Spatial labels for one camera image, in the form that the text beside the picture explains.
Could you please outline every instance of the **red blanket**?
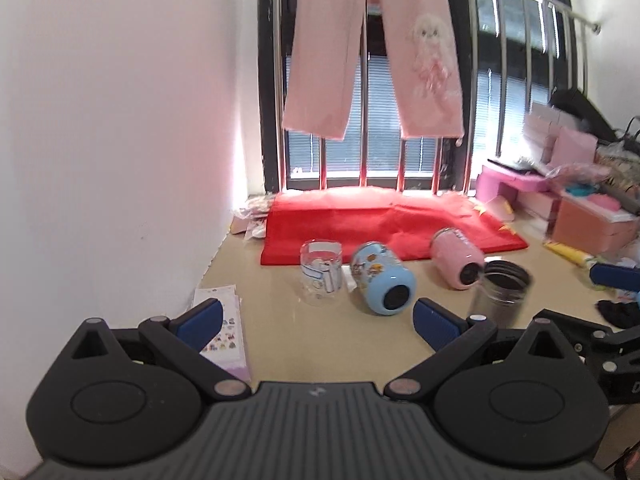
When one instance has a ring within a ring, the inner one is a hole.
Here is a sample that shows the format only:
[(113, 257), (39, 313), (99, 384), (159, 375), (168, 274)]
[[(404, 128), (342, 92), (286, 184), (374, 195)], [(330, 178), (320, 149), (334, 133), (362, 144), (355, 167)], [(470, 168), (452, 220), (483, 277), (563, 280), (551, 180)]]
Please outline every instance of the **red blanket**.
[(379, 187), (339, 187), (278, 195), (267, 218), (260, 262), (299, 264), (300, 246), (313, 238), (340, 242), (345, 263), (359, 245), (372, 240), (401, 260), (422, 260), (430, 257), (431, 237), (445, 227), (460, 229), (485, 253), (528, 246), (482, 206), (457, 193), (411, 196)]

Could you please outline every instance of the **sticker sheet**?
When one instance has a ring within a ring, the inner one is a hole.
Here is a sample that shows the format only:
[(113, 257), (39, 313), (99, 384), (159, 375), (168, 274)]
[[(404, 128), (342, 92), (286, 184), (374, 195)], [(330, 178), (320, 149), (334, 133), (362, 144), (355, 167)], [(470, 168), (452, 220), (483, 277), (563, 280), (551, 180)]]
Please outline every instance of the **sticker sheet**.
[(240, 298), (236, 296), (236, 286), (227, 285), (217, 288), (199, 288), (196, 290), (193, 305), (196, 306), (209, 298), (218, 298), (224, 309), (222, 329), (202, 350), (201, 354), (224, 370), (244, 381), (249, 380), (244, 338), (240, 320)]

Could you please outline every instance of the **pink water bottle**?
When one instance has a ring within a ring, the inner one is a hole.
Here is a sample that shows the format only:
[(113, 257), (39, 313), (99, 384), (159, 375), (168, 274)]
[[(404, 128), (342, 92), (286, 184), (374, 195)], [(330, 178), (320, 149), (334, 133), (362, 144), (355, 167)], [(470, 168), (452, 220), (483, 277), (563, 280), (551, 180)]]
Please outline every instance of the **pink water bottle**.
[(431, 259), (447, 283), (457, 290), (470, 288), (484, 267), (484, 253), (459, 229), (441, 229), (431, 239)]

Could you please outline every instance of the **label on cup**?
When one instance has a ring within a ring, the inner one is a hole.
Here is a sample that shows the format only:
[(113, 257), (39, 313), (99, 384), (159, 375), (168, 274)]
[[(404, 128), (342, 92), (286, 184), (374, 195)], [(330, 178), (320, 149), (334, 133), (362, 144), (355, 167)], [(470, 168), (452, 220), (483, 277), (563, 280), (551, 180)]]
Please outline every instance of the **label on cup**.
[[(311, 252), (325, 251), (339, 254), (340, 249), (340, 244), (333, 242), (313, 242), (309, 244)], [(313, 286), (318, 292), (331, 293), (342, 288), (340, 264), (340, 261), (327, 262), (316, 258), (310, 264), (300, 265), (300, 268), (306, 277), (313, 280)]]

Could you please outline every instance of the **teal item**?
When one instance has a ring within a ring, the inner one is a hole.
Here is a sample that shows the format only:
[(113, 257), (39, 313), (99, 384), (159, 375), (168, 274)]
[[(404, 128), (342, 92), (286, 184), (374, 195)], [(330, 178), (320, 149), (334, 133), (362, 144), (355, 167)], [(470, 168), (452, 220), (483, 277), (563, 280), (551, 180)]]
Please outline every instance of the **teal item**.
[(380, 242), (368, 242), (353, 253), (351, 275), (369, 308), (382, 316), (399, 314), (415, 294), (414, 274)]
[(572, 184), (564, 189), (573, 196), (589, 196), (597, 191), (596, 187), (590, 184)]

